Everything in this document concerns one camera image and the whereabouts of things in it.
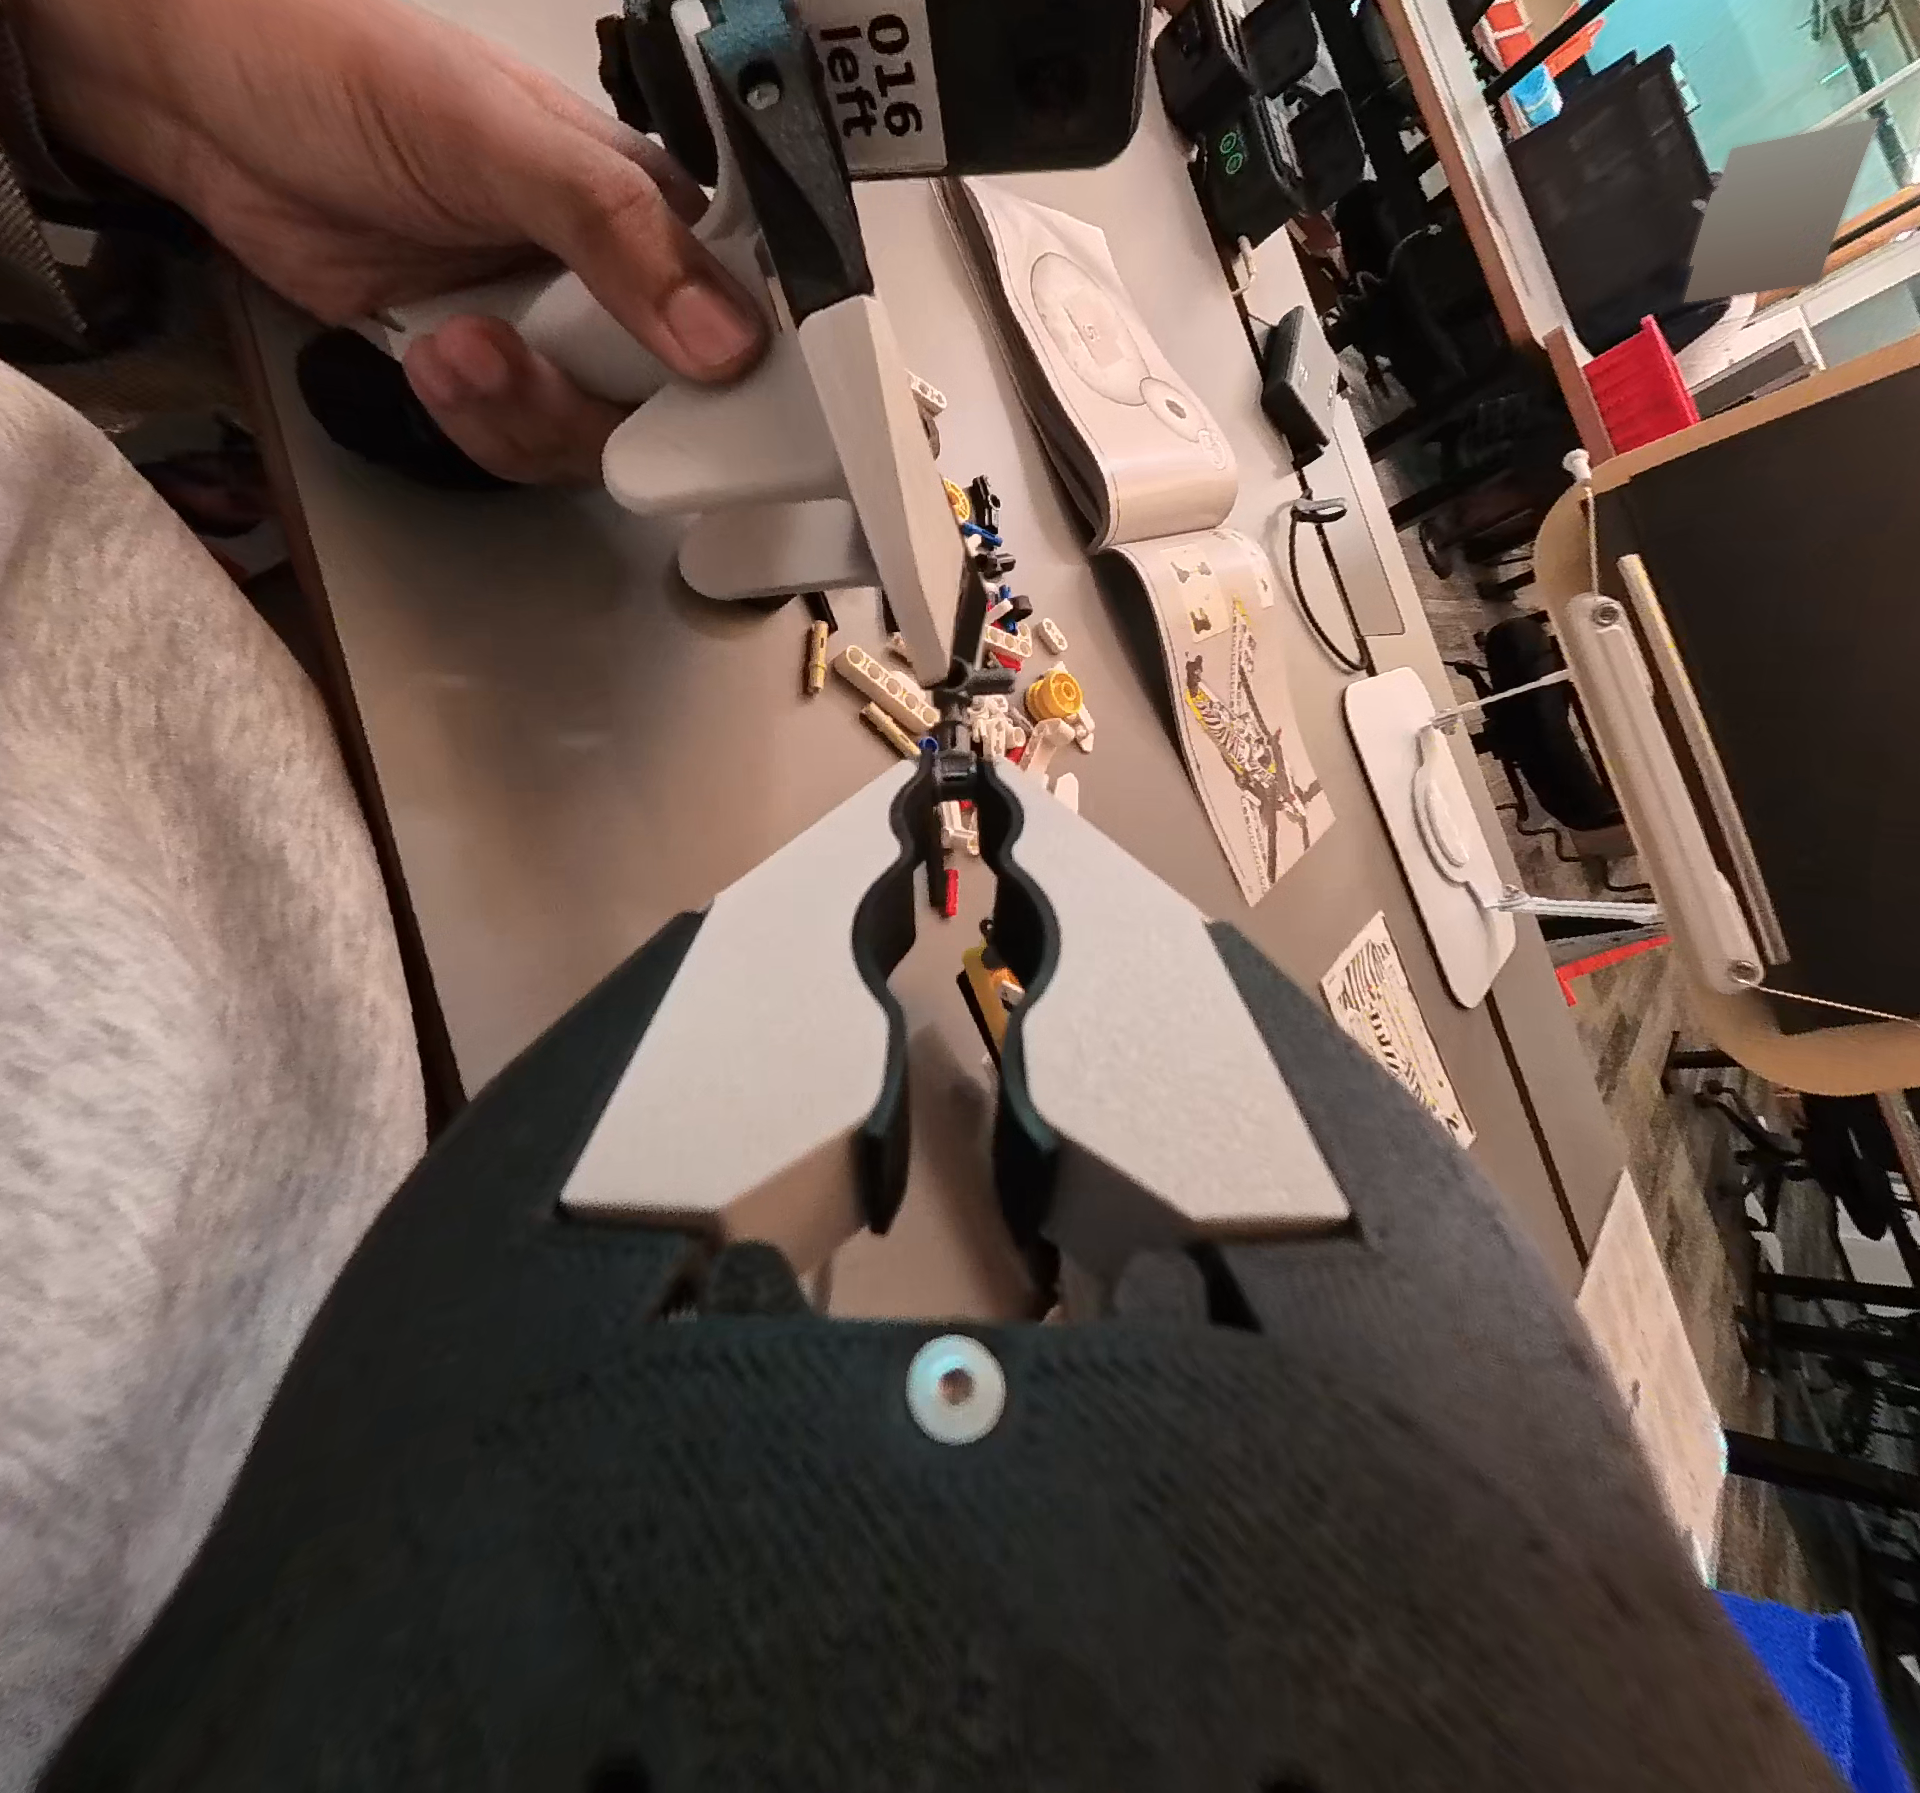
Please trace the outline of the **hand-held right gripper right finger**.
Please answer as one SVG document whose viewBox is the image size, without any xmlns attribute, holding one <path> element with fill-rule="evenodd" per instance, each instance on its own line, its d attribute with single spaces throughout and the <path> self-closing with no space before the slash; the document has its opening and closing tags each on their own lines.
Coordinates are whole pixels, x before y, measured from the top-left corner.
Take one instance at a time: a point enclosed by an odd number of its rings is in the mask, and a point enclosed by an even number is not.
<svg viewBox="0 0 1920 1793">
<path fill-rule="evenodd" d="M 1363 1234 L 1356 1054 L 1245 936 L 1038 782 L 999 777 L 979 805 L 1023 988 L 996 1182 L 1024 1268 L 961 1320 L 1032 1322 L 1052 1257 L 1095 1312 L 1140 1268 L 1145 1296 L 1195 1292 L 1204 1322 L 1284 1322 L 1289 1268 Z"/>
</svg>

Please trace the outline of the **pile of lego pieces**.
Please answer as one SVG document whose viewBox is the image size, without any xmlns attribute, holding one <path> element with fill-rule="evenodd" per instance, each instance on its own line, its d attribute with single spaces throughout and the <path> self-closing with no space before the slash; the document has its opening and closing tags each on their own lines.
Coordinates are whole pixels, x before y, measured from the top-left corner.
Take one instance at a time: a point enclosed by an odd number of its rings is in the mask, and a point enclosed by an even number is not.
<svg viewBox="0 0 1920 1793">
<path fill-rule="evenodd" d="M 940 457 L 940 419 L 947 411 L 947 394 L 913 371 L 908 371 L 908 389 L 928 451 Z M 946 475 L 943 493 L 947 495 L 947 508 L 955 519 L 955 532 L 963 536 L 964 545 L 979 552 L 996 539 L 998 530 L 993 519 L 998 501 L 986 484 L 968 488 Z M 836 555 L 827 566 L 814 561 L 805 566 L 803 573 L 819 578 L 826 588 L 831 573 L 839 573 L 845 579 L 851 573 L 856 576 L 865 571 L 854 560 L 859 551 L 854 542 L 863 536 L 851 510 L 836 510 L 836 502 L 805 502 L 803 512 L 827 517 L 829 534 L 837 532 L 831 523 L 834 517 L 844 515 L 848 521 L 848 560 L 839 561 Z M 831 618 L 827 591 L 805 591 L 803 599 L 809 602 L 809 613 L 813 616 L 810 644 L 807 649 L 810 658 L 803 673 L 803 692 L 807 696 L 817 696 L 826 689 L 827 673 L 837 670 L 841 675 L 852 677 L 852 683 L 865 696 L 861 702 L 861 720 L 865 725 L 868 725 L 899 760 L 916 762 L 923 759 L 925 746 L 937 749 L 937 707 L 928 699 L 931 689 L 925 682 L 910 671 L 910 652 L 905 633 L 893 619 L 885 618 L 885 612 L 890 612 L 885 601 L 882 602 L 885 640 L 883 651 L 875 654 L 871 649 L 859 646 L 856 642 L 851 646 L 829 644 L 829 640 L 836 639 L 837 622 Z M 990 591 L 990 606 L 990 646 L 996 646 L 999 640 L 1013 640 L 1014 631 L 1026 626 L 1026 619 L 1014 613 L 1016 602 L 1013 595 Z M 991 651 L 987 664 L 990 670 L 1014 673 L 1018 673 L 1023 666 L 1021 652 L 1014 651 L 1006 651 L 1004 654 Z M 1086 720 L 1031 723 L 1026 712 L 1016 705 L 1018 699 L 1021 696 L 1013 692 L 991 692 L 974 696 L 968 702 L 967 720 L 974 756 L 991 756 L 1013 771 L 1032 768 L 1035 779 L 1050 787 L 1063 809 L 1077 812 L 1079 789 L 1074 776 L 1061 771 L 1048 779 L 1045 760 L 1042 756 L 1057 756 L 1071 746 L 1079 746 L 1082 753 L 1091 750 L 1091 725 Z M 979 820 L 972 798 L 940 803 L 934 809 L 934 827 L 942 852 L 942 869 L 940 894 L 934 892 L 934 875 L 928 873 L 928 905 L 936 906 L 943 918 L 955 918 L 963 896 L 963 860 L 972 863 L 979 859 Z"/>
</svg>

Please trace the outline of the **small black lego assembly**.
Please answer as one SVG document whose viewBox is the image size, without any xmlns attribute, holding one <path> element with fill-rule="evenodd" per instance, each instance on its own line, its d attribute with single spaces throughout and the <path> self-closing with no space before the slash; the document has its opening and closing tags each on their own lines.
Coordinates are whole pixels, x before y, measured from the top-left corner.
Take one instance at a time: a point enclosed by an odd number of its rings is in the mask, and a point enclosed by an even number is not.
<svg viewBox="0 0 1920 1793">
<path fill-rule="evenodd" d="M 947 670 L 947 682 L 925 689 L 934 723 L 919 732 L 919 746 L 936 800 L 972 798 L 974 773 L 980 764 L 974 718 L 986 721 L 990 712 L 996 712 L 991 702 L 1006 699 L 1013 686 L 1011 670 L 999 666 L 967 670 L 955 664 Z"/>
</svg>

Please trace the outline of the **person's left forearm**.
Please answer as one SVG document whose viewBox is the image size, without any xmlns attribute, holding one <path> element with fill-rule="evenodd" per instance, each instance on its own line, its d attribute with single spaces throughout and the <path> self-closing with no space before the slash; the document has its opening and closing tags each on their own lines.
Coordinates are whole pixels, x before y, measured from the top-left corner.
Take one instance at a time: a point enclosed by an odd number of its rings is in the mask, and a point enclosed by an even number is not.
<svg viewBox="0 0 1920 1793">
<path fill-rule="evenodd" d="M 97 358 L 105 348 L 76 305 L 41 229 L 36 197 L 76 192 L 36 99 L 30 52 L 32 0 L 2 0 L 2 323 L 55 348 L 55 363 Z"/>
</svg>

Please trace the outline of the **open lego instruction booklet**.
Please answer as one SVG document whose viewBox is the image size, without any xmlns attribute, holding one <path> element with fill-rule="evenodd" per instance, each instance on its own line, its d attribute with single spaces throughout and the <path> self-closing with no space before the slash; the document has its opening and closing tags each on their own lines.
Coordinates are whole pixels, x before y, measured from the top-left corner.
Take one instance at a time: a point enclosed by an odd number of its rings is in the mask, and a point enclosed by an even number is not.
<svg viewBox="0 0 1920 1793">
<path fill-rule="evenodd" d="M 942 188 L 1021 408 L 1091 561 L 1148 616 L 1182 762 L 1258 906 L 1335 809 L 1292 702 L 1275 569 L 1230 515 L 1238 464 L 1120 279 L 1105 232 L 982 179 Z"/>
</svg>

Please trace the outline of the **person's left hand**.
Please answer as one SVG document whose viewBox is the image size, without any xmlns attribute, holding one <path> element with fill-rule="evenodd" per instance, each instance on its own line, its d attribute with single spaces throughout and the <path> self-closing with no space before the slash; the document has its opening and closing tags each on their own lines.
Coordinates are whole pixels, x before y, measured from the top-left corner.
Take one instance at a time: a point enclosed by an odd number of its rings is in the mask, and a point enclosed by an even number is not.
<svg viewBox="0 0 1920 1793">
<path fill-rule="evenodd" d="M 345 325 L 553 263 L 672 374 L 732 383 L 765 327 L 651 142 L 401 0 L 32 0 L 40 119 L 76 185 L 165 201 Z"/>
</svg>

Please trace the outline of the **black box device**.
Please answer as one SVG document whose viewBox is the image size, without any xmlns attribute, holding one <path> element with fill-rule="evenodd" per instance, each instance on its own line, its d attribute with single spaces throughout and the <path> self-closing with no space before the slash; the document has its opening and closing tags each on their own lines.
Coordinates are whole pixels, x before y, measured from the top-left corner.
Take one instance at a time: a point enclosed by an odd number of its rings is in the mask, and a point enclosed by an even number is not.
<svg viewBox="0 0 1920 1793">
<path fill-rule="evenodd" d="M 1225 0 L 1189 0 L 1151 45 L 1167 120 L 1189 137 L 1237 116 L 1254 96 L 1241 22 Z"/>
</svg>

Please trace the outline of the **black charger with green lights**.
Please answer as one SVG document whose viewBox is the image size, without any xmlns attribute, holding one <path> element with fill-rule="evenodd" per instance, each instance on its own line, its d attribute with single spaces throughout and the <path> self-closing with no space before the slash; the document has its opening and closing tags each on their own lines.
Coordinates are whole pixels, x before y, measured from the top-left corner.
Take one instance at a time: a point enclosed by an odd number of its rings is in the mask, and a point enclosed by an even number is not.
<svg viewBox="0 0 1920 1793">
<path fill-rule="evenodd" d="M 1199 131 L 1196 197 L 1225 251 L 1259 248 L 1312 207 L 1269 99 L 1255 91 Z"/>
</svg>

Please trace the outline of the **white oval device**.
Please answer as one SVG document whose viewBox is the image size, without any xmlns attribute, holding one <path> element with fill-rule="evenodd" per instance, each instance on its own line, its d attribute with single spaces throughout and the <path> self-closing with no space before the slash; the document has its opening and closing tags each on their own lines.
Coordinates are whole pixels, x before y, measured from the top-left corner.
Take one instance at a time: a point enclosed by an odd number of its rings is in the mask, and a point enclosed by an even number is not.
<svg viewBox="0 0 1920 1793">
<path fill-rule="evenodd" d="M 1457 888 L 1475 883 L 1485 845 L 1475 811 L 1453 760 L 1449 733 L 1427 725 L 1418 738 L 1411 816 L 1427 864 Z"/>
</svg>

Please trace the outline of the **white rounded mat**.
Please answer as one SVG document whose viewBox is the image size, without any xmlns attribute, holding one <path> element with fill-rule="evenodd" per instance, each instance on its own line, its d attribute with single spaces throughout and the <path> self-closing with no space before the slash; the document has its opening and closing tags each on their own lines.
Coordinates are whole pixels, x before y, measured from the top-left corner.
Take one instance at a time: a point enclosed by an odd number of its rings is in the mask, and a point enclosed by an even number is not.
<svg viewBox="0 0 1920 1793">
<path fill-rule="evenodd" d="M 1356 753 L 1360 768 L 1379 811 L 1388 843 L 1403 869 L 1404 888 L 1427 936 L 1446 991 L 1460 1010 L 1483 1004 L 1516 942 L 1516 921 L 1504 905 L 1508 888 L 1503 864 L 1488 840 L 1455 755 L 1453 760 L 1472 803 L 1485 859 L 1475 883 L 1457 888 L 1427 864 L 1427 852 L 1411 816 L 1411 777 L 1418 738 L 1427 725 L 1446 730 L 1446 707 L 1436 702 L 1416 670 L 1393 670 L 1350 682 L 1342 696 L 1342 715 Z"/>
</svg>

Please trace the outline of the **black power adapter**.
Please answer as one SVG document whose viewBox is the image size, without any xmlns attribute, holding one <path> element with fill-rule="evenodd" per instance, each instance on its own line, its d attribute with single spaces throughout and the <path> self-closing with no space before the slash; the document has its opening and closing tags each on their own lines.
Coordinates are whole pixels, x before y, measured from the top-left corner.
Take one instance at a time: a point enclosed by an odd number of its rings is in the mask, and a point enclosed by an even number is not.
<svg viewBox="0 0 1920 1793">
<path fill-rule="evenodd" d="M 1286 311 L 1264 341 L 1259 406 L 1295 468 L 1332 445 L 1342 389 L 1342 365 L 1309 305 Z"/>
</svg>

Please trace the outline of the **black office chair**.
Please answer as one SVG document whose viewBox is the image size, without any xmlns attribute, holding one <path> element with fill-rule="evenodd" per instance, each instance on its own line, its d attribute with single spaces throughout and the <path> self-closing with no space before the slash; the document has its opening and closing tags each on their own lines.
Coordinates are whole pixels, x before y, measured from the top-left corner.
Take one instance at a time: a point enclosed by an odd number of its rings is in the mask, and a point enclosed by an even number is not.
<svg viewBox="0 0 1920 1793">
<path fill-rule="evenodd" d="M 1514 616 L 1479 637 L 1488 707 L 1481 749 L 1516 779 L 1547 819 L 1578 835 L 1623 826 L 1599 759 L 1591 755 L 1574 686 L 1551 683 L 1567 660 L 1539 616 Z"/>
</svg>

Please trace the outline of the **black computer monitor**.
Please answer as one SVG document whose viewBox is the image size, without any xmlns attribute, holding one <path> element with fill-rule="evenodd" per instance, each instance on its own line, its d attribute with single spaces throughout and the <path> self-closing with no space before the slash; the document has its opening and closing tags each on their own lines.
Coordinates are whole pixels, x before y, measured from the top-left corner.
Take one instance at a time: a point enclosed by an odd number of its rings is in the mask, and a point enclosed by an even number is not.
<svg viewBox="0 0 1920 1793">
<path fill-rule="evenodd" d="M 1507 145 L 1575 337 L 1594 355 L 1653 318 L 1684 352 L 1726 313 L 1685 301 L 1715 175 L 1690 123 L 1672 49 L 1627 58 Z"/>
</svg>

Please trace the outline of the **red storage bin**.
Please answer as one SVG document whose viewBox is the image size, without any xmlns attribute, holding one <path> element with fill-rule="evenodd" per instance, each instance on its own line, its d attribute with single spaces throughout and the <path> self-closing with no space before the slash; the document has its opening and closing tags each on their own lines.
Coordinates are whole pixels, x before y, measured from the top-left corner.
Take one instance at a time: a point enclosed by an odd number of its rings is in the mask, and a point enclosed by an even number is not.
<svg viewBox="0 0 1920 1793">
<path fill-rule="evenodd" d="M 1702 421 L 1678 355 L 1653 317 L 1643 317 L 1630 337 L 1581 365 L 1581 380 L 1615 457 Z"/>
</svg>

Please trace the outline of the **black panel with wooden rim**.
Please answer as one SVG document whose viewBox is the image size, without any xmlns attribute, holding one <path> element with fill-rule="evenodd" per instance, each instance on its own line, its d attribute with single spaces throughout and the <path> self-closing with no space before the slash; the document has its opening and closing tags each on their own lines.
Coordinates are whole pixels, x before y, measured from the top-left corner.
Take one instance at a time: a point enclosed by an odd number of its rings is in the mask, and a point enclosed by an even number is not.
<svg viewBox="0 0 1920 1793">
<path fill-rule="evenodd" d="M 1575 595 L 1627 606 L 1760 942 L 1734 996 L 1672 942 L 1694 1019 L 1809 1095 L 1919 1083 L 1916 426 L 1907 338 L 1600 464 L 1534 545 L 1555 631 Z"/>
</svg>

